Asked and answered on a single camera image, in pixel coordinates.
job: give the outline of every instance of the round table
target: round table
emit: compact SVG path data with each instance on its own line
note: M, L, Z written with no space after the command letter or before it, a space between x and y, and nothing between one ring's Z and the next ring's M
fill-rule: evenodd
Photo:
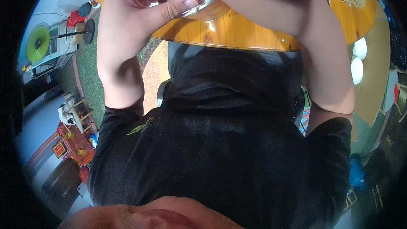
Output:
M352 44L365 36L376 18L376 0L366 0L363 9L349 7L340 0L332 0L331 8L341 22L346 43ZM213 21L180 18L170 21L153 37L192 45L269 51L295 51L299 42L292 36L262 28L243 15L229 10Z

